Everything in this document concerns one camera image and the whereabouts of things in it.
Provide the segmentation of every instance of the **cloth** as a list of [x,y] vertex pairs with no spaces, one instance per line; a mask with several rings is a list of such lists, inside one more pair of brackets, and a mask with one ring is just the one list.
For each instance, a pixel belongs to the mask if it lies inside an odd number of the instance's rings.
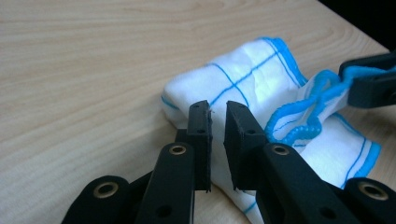
[[186,128],[189,106],[209,102],[212,182],[252,223],[262,223],[254,193],[233,190],[222,144],[227,101],[246,105],[270,142],[294,147],[323,180],[342,188],[349,178],[368,175],[380,152],[379,144],[336,113],[347,105],[352,78],[361,69],[352,68],[345,80],[330,70],[307,80],[283,40],[262,37],[175,77],[164,87],[163,111],[177,128]]

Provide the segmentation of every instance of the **cloth fold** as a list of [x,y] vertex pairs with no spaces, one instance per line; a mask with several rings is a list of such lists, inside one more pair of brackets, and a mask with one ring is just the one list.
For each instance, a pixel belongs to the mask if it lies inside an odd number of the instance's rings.
[[164,87],[163,111],[177,128],[186,128],[189,106],[209,102],[212,182],[252,223],[262,223],[254,193],[233,190],[222,144],[227,101],[246,105],[270,142],[294,147],[323,180],[341,188],[351,177],[368,175],[380,152],[377,143],[336,113],[347,105],[353,77],[361,70],[346,70],[345,80],[330,70],[307,80],[283,40],[262,37],[175,77]]

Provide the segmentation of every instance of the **folded cloth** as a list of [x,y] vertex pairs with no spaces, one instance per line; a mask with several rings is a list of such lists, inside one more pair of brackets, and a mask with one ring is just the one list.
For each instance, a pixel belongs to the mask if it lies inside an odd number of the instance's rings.
[[353,68],[344,80],[329,70],[307,80],[281,39],[263,37],[175,77],[164,87],[163,111],[181,129],[187,127],[190,105],[209,102],[212,182],[252,223],[262,223],[254,196],[233,190],[222,144],[227,101],[246,105],[270,142],[294,147],[323,180],[341,188],[351,177],[368,175],[380,152],[336,113],[347,105],[353,77],[361,70]]

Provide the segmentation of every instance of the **wood grain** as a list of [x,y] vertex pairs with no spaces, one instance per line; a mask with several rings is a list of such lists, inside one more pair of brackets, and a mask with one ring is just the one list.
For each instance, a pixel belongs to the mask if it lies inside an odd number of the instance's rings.
[[[280,36],[307,77],[385,52],[317,1],[0,2],[0,223],[60,223],[102,175],[150,171],[175,129],[160,108],[172,77],[258,36]],[[395,106],[343,111],[383,146],[371,173],[396,189]],[[220,191],[196,223],[246,223]]]

